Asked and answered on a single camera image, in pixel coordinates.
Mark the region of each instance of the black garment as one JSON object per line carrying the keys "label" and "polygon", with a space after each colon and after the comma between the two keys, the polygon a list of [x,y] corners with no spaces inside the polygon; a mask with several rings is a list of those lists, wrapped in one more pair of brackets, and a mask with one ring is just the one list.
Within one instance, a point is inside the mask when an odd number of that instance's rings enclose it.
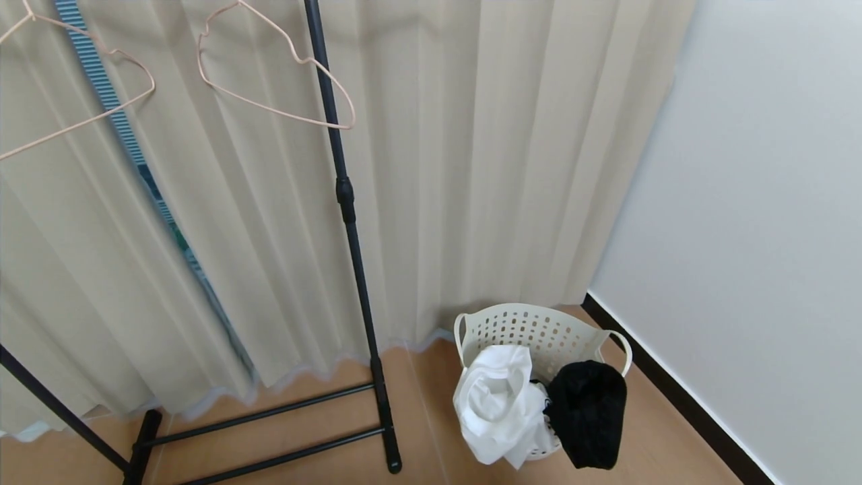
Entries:
{"label": "black garment", "polygon": [[551,427],[575,468],[612,469],[620,451],[626,381],[608,364],[566,364],[547,387]]}

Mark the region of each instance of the wall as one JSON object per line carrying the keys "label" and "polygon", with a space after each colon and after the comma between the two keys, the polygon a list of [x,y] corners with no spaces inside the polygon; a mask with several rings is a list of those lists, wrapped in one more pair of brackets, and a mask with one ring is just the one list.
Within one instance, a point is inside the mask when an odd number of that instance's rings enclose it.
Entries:
{"label": "wall", "polygon": [[590,293],[784,484],[858,483],[862,3],[702,0]]}

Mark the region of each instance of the floor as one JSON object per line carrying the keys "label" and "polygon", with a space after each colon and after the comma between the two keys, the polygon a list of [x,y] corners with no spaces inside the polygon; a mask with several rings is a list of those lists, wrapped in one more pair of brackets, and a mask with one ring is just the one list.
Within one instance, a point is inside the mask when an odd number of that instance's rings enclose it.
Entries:
{"label": "floor", "polygon": [[[572,312],[590,318],[579,308]],[[603,348],[616,366],[622,353],[612,343]],[[295,462],[224,482],[227,485],[275,483],[418,483],[418,484],[661,484],[740,483],[665,397],[637,369],[627,377],[628,404],[620,458],[611,471],[574,469],[565,453],[528,462],[515,471],[505,462],[478,463],[460,436],[452,394],[461,372],[454,344],[438,340],[416,354],[405,349],[384,353],[398,444],[404,462],[393,476],[384,465],[380,437],[328,450]],[[192,422],[166,416],[160,434],[177,432],[254,410],[300,400],[369,379],[356,362],[343,362],[331,381],[300,376],[280,394],[261,391],[252,407],[220,398],[208,413]],[[145,483],[169,485],[273,457],[288,450],[348,434],[377,424],[373,394],[364,392],[275,417],[217,431],[156,448]],[[110,416],[91,420],[106,441],[126,455],[140,419],[123,422]],[[0,440],[0,482],[6,484],[116,484],[113,469],[70,432],[52,431],[30,444]]]}

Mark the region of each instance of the laundry basket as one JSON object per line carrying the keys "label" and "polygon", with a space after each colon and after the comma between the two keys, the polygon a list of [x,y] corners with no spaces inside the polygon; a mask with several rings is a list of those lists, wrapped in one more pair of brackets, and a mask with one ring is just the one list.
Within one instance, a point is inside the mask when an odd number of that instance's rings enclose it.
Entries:
{"label": "laundry basket", "polygon": [[[463,340],[462,325],[465,327]],[[611,334],[620,339],[626,350],[626,363],[621,374],[625,376],[632,366],[632,348],[619,332],[597,329],[572,315],[542,306],[504,303],[476,313],[461,313],[455,319],[454,332],[455,346],[461,365],[465,368],[485,347],[522,345],[530,348],[530,359],[533,361],[530,378],[538,379],[543,384],[551,382],[567,363],[590,360],[604,362],[600,349]],[[553,434],[553,451],[534,450],[527,460],[540,460],[559,450],[559,439],[556,433]]]}

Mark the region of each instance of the clothes hanger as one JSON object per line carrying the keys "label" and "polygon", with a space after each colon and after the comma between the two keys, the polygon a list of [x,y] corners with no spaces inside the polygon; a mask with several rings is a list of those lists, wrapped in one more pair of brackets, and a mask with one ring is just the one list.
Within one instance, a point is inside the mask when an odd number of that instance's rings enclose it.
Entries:
{"label": "clothes hanger", "polygon": [[105,54],[105,55],[120,54],[121,56],[125,57],[126,59],[132,61],[133,64],[135,64],[138,67],[140,67],[141,69],[143,69],[144,72],[147,74],[147,76],[150,78],[150,87],[149,87],[149,89],[142,92],[141,94],[135,96],[134,98],[129,99],[127,102],[120,104],[119,106],[117,106],[116,108],[114,108],[112,110],[105,111],[101,115],[96,115],[90,119],[84,120],[81,123],[75,123],[72,126],[70,126],[68,128],[61,129],[60,131],[58,131],[56,133],[52,133],[51,135],[43,136],[42,138],[36,140],[35,142],[30,142],[26,145],[15,148],[14,150],[11,150],[11,151],[6,152],[4,154],[0,154],[0,161],[9,158],[12,155],[20,154],[24,150],[30,149],[32,147],[35,147],[36,145],[47,142],[48,140],[51,140],[52,138],[56,138],[57,136],[63,135],[65,133],[69,133],[70,131],[72,131],[74,129],[81,128],[82,126],[84,126],[86,124],[93,123],[96,120],[100,120],[104,117],[109,117],[110,115],[116,113],[117,111],[123,110],[123,109],[129,107],[129,105],[131,105],[132,103],[149,96],[153,91],[156,90],[155,78],[150,73],[149,69],[144,67],[144,65],[141,64],[141,62],[138,61],[136,58],[132,57],[131,55],[127,54],[126,52],[122,51],[121,49],[108,50],[108,48],[105,47],[105,45],[102,43],[102,40],[99,39],[98,37],[96,37],[95,35],[87,32],[85,30],[81,30],[80,28],[77,28],[74,25],[69,25],[68,23],[56,21],[53,18],[36,14],[33,12],[33,9],[30,8],[30,4],[29,4],[28,0],[22,0],[22,2],[24,3],[24,8],[27,9],[27,14],[24,16],[24,18],[22,18],[15,25],[13,25],[12,28],[10,28],[8,31],[6,31],[6,33],[4,33],[3,35],[0,35],[0,44],[3,44],[3,41],[8,39],[17,29],[19,29],[21,26],[23,26],[25,23],[27,23],[27,21],[35,22],[38,20],[38,21],[52,23],[53,25],[57,25],[57,26],[62,27],[62,28],[68,28],[69,30],[73,30],[73,31],[75,31],[81,35],[85,35],[85,36],[89,37],[90,40],[93,41],[93,45],[96,46],[96,50],[102,54]]}
{"label": "clothes hanger", "polygon": [[[224,12],[232,9],[233,7],[245,7],[246,9],[249,9],[253,14],[260,17],[264,22],[268,23],[270,25],[270,27],[275,28],[285,39],[287,39],[287,43],[290,46],[290,53],[293,55],[293,60],[295,60],[297,63],[302,65],[302,64],[308,64],[310,62],[310,63],[314,64],[315,66],[317,66],[317,69],[319,69],[321,72],[326,74],[326,76],[333,82],[333,84],[335,84],[338,87],[338,90],[341,91],[341,94],[343,94],[344,98],[347,100],[347,105],[350,107],[350,123],[348,123],[348,124],[335,124],[335,123],[323,122],[323,121],[315,120],[315,119],[311,119],[311,118],[300,117],[299,115],[291,115],[291,113],[285,113],[284,111],[276,110],[275,108],[270,108],[269,106],[265,106],[263,104],[257,103],[255,101],[252,101],[251,99],[244,98],[244,97],[240,96],[239,94],[236,94],[232,91],[229,91],[229,90],[213,83],[212,81],[210,81],[209,78],[207,77],[206,70],[203,69],[203,62],[201,61],[201,41],[203,40],[204,37],[209,36],[209,21],[211,21],[212,19],[216,18],[217,16],[223,14]],[[237,98],[240,101],[245,101],[246,103],[253,104],[254,106],[257,106],[258,108],[263,108],[264,110],[267,110],[271,113],[275,113],[275,114],[280,115],[282,117],[293,118],[295,120],[303,121],[306,123],[316,124],[318,126],[325,126],[327,128],[334,128],[334,129],[351,129],[351,128],[353,128],[353,125],[356,124],[356,110],[353,108],[353,100],[350,98],[350,95],[347,94],[347,91],[344,89],[344,86],[342,86],[341,83],[338,82],[338,79],[336,79],[335,76],[333,76],[332,73],[329,72],[329,70],[326,67],[324,67],[320,62],[318,62],[314,57],[306,57],[305,59],[300,59],[299,55],[297,54],[297,49],[293,46],[293,40],[290,39],[290,36],[287,35],[287,33],[284,32],[278,25],[276,25],[275,22],[273,22],[272,20],[270,20],[269,18],[267,18],[266,16],[264,16],[263,14],[258,12],[254,7],[252,7],[251,5],[246,3],[245,0],[237,0],[236,2],[231,3],[227,7],[222,7],[220,9],[216,10],[215,12],[213,12],[212,14],[210,14],[207,17],[206,23],[203,25],[203,32],[197,37],[197,69],[201,73],[201,78],[203,79],[203,82],[216,88],[218,91],[221,91],[225,94],[233,96],[234,98]]]}

